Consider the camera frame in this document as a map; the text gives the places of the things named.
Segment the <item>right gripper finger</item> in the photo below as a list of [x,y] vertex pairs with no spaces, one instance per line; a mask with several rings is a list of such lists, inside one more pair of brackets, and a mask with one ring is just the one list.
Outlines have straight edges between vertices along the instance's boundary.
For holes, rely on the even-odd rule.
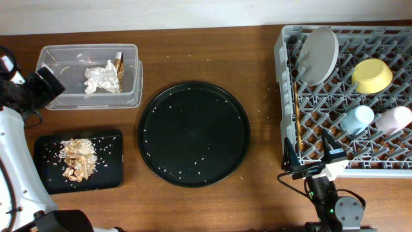
[[341,156],[341,147],[325,129],[322,130],[321,140],[324,152],[322,161],[333,161]]
[[285,171],[297,171],[299,167],[300,161],[295,152],[295,149],[292,146],[292,143],[290,142],[289,138],[285,137],[281,169]]

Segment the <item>blue plastic cup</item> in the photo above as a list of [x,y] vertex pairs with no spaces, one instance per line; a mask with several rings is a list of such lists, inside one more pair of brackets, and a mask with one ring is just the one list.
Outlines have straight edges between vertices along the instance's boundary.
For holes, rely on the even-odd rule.
[[360,105],[346,114],[340,127],[351,135],[357,135],[372,123],[374,117],[375,114],[369,106]]

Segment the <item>white napkin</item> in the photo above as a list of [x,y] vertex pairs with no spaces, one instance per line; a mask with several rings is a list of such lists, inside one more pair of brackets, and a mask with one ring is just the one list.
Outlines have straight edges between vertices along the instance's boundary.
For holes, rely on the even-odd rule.
[[87,94],[96,92],[97,88],[104,89],[110,93],[120,93],[120,81],[115,65],[108,60],[105,67],[87,68],[84,72]]

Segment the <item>pink plastic cup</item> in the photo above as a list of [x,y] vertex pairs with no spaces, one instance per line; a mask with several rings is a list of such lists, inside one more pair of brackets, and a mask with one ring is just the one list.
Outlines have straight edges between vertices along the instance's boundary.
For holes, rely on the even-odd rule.
[[397,106],[381,114],[375,122],[376,128],[385,135],[392,135],[411,123],[411,110],[406,106]]

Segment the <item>wooden chopstick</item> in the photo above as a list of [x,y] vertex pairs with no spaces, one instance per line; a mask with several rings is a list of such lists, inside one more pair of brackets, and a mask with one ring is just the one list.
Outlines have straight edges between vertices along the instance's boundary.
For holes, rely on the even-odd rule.
[[301,123],[300,123],[300,113],[299,113],[299,98],[297,92],[297,83],[294,82],[294,102],[295,102],[295,120],[297,125],[297,145],[299,152],[302,150],[302,139],[301,139]]

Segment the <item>food scraps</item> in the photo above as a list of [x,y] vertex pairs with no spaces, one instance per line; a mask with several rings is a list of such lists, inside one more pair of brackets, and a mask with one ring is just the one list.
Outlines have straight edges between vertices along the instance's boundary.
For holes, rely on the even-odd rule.
[[90,139],[71,139],[62,141],[61,146],[59,158],[66,164],[62,176],[73,182],[88,180],[97,165],[94,143]]

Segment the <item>gold foil wrapper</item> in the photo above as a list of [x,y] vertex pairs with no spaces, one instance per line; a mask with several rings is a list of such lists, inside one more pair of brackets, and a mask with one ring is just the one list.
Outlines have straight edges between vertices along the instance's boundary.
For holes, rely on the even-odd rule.
[[124,75],[124,56],[122,52],[117,52],[114,60],[114,66],[117,71],[118,81],[121,83]]

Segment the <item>yellow small bowl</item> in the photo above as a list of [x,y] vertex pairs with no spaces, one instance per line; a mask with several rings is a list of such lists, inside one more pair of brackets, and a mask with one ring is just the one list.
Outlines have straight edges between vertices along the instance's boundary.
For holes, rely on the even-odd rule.
[[355,66],[352,84],[357,84],[356,91],[373,94],[384,90],[392,82],[393,74],[389,66],[380,59],[366,59]]

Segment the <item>grey plate with food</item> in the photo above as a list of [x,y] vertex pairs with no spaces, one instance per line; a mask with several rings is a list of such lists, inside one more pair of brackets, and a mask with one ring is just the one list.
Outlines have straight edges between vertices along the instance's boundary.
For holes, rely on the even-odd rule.
[[327,80],[337,64],[339,43],[335,33],[326,27],[315,29],[306,38],[298,62],[300,80],[314,86]]

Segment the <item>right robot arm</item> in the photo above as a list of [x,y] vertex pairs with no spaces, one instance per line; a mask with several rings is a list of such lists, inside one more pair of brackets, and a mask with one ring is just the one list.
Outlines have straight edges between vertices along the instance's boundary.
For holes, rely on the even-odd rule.
[[360,195],[348,190],[337,189],[334,180],[348,165],[348,156],[326,130],[322,131],[321,142],[324,155],[320,161],[301,164],[300,150],[293,147],[289,138],[284,140],[284,153],[277,180],[292,191],[307,198],[315,207],[318,222],[307,222],[305,231],[375,231],[362,227],[361,221],[366,201]]

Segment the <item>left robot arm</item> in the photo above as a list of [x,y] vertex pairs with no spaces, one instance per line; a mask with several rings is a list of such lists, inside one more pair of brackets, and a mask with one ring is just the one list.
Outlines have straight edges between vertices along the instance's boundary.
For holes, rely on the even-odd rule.
[[26,143],[25,120],[63,91],[46,67],[23,77],[12,52],[1,47],[1,231],[100,231],[81,210],[58,209]]

